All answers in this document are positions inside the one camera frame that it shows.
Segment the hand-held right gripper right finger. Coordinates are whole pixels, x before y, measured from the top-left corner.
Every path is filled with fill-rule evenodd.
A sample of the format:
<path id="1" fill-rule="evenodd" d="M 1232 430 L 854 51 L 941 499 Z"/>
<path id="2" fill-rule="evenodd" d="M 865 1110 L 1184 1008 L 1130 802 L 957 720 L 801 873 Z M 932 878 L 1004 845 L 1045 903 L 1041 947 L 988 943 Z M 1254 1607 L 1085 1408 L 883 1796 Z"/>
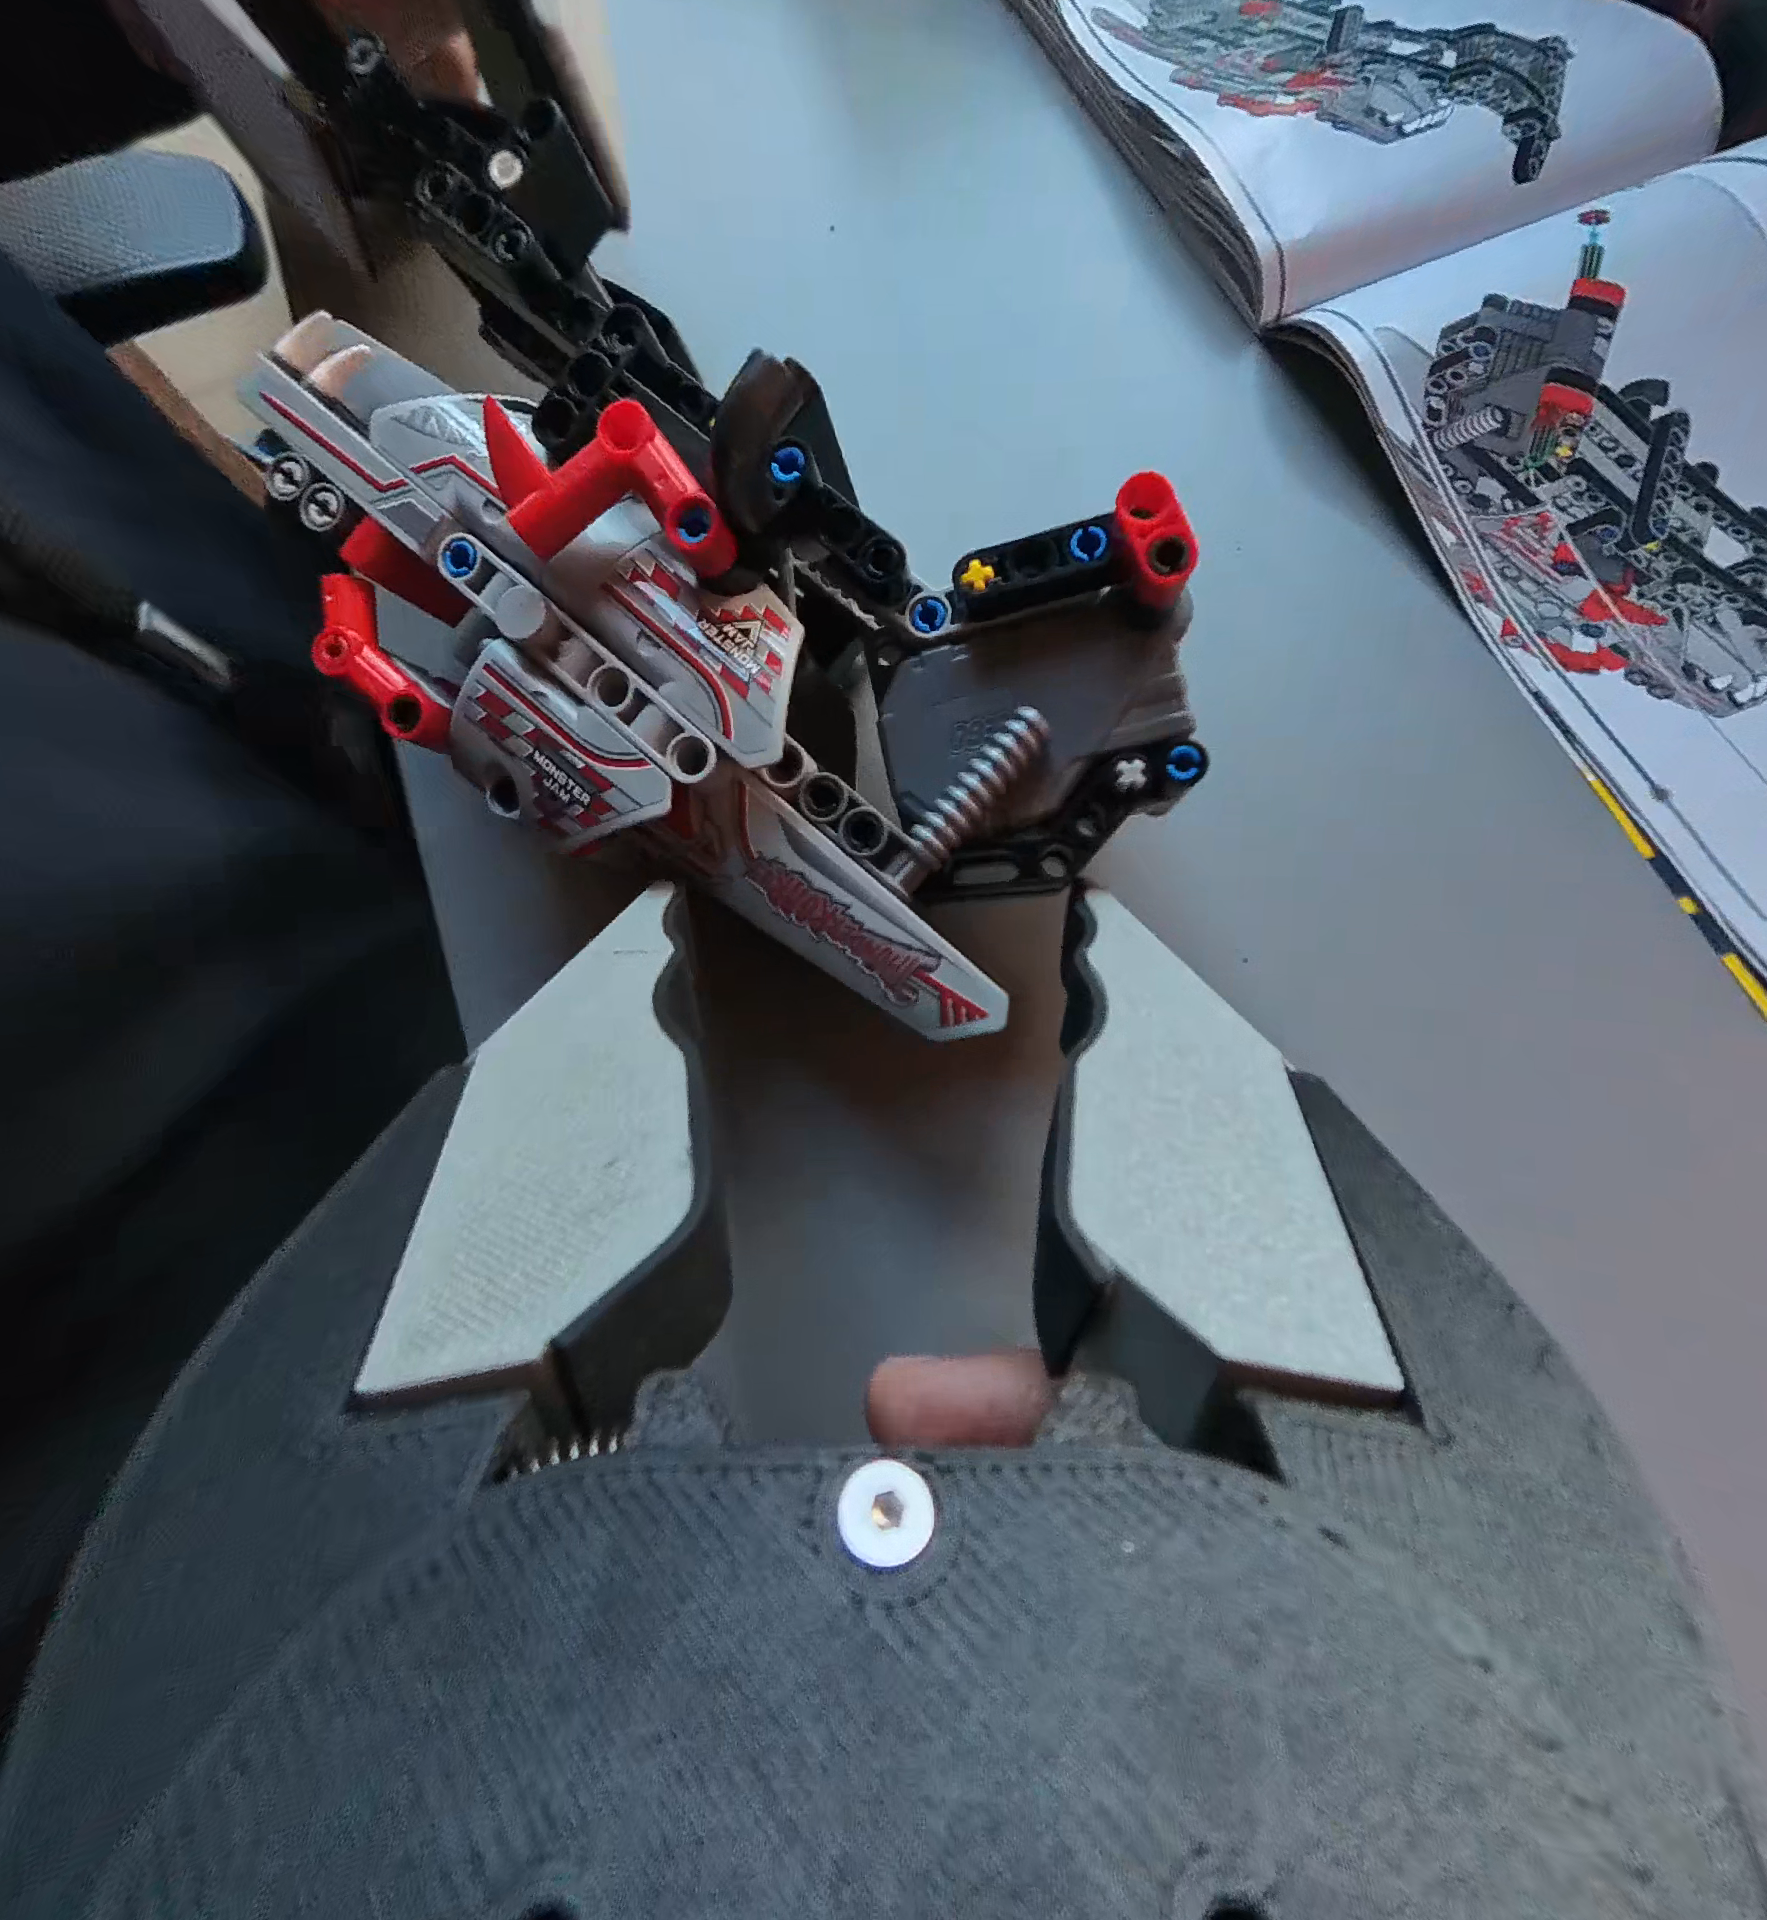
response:
<path id="1" fill-rule="evenodd" d="M 1062 989 L 1033 1279 L 1051 1373 L 1119 1380 L 1146 1420 L 1212 1420 L 1243 1386 L 1398 1405 L 1279 1048 L 1097 887 L 1070 905 Z"/>

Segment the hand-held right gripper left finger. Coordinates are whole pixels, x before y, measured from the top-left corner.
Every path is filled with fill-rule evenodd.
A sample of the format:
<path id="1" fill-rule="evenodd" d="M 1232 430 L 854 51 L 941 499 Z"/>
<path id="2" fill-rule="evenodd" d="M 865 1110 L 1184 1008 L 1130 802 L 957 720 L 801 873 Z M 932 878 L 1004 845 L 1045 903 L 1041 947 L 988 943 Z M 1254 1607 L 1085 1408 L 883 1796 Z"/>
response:
<path id="1" fill-rule="evenodd" d="M 732 1301 L 684 893 L 651 885 L 474 1053 L 353 1400 L 632 1412 Z"/>

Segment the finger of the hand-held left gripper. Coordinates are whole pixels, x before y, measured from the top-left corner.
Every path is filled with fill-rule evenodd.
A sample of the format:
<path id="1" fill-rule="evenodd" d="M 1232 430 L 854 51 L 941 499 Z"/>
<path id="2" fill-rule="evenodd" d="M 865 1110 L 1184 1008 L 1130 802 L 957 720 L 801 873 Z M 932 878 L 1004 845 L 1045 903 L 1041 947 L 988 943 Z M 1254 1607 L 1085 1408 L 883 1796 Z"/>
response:
<path id="1" fill-rule="evenodd" d="M 616 214 L 632 226 L 626 129 L 611 3 L 510 3 L 510 23 L 534 51 L 526 68 L 541 98 L 561 103 L 582 156 Z"/>
<path id="2" fill-rule="evenodd" d="M 240 3 L 127 3 L 125 33 L 184 83 L 266 195 L 322 253 L 365 277 L 371 256 L 319 109 L 286 46 Z"/>

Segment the black grey lego truck model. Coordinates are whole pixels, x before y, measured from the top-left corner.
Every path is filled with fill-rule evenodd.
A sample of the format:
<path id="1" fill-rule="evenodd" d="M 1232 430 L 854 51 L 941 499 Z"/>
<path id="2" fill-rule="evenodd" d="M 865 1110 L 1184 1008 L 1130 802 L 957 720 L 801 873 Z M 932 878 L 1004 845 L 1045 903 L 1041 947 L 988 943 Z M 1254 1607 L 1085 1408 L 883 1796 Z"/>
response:
<path id="1" fill-rule="evenodd" d="M 1073 887 L 1210 768 L 1187 591 L 959 621 L 856 495 L 823 390 L 751 352 L 722 396 L 597 272 L 618 233 L 507 5 L 462 5 L 486 103 L 415 91 L 369 27 L 249 5 L 346 187 L 399 214 L 540 400 L 461 394 L 315 311 L 240 384 L 273 510 L 331 545 L 319 672 L 558 852 L 676 870 L 919 1034 L 1007 995 L 925 918 Z"/>

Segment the person's left hand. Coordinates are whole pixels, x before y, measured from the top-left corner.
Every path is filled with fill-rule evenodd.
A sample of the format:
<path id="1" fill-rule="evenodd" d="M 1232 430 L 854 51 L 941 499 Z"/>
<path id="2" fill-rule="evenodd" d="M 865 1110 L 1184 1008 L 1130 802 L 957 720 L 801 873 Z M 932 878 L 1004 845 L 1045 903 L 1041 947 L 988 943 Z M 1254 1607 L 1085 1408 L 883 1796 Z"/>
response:
<path id="1" fill-rule="evenodd" d="M 486 103 L 486 83 L 458 3 L 396 3 L 391 24 L 379 33 L 418 93 Z"/>

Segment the person's right hand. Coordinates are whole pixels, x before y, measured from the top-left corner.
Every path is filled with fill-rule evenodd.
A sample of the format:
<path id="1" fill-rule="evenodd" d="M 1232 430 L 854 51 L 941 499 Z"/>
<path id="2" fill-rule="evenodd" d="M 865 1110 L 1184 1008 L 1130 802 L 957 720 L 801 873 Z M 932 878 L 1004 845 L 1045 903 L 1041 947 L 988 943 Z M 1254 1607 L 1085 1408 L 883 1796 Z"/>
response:
<path id="1" fill-rule="evenodd" d="M 1004 1449 L 1031 1445 L 1059 1396 L 1035 1351 L 888 1356 L 865 1388 L 865 1428 L 883 1448 Z"/>

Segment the black office chair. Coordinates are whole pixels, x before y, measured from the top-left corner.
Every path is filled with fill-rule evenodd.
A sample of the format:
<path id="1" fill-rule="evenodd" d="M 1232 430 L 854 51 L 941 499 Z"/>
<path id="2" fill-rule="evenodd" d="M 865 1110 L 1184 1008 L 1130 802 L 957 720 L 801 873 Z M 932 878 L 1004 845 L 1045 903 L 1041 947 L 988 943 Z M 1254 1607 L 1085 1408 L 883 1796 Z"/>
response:
<path id="1" fill-rule="evenodd" d="M 265 234 L 237 180 L 218 160 L 149 148 L 0 182 L 0 251 L 104 348 L 269 283 Z"/>

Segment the open instruction booklet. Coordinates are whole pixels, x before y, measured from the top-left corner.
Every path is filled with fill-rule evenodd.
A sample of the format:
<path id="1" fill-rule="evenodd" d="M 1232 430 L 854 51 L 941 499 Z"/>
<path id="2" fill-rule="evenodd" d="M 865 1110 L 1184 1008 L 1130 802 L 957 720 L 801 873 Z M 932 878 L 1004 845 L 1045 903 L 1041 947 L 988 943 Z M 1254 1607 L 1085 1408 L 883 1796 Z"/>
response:
<path id="1" fill-rule="evenodd" d="M 1767 135 L 1643 5 L 1010 5 L 1767 1019 Z"/>

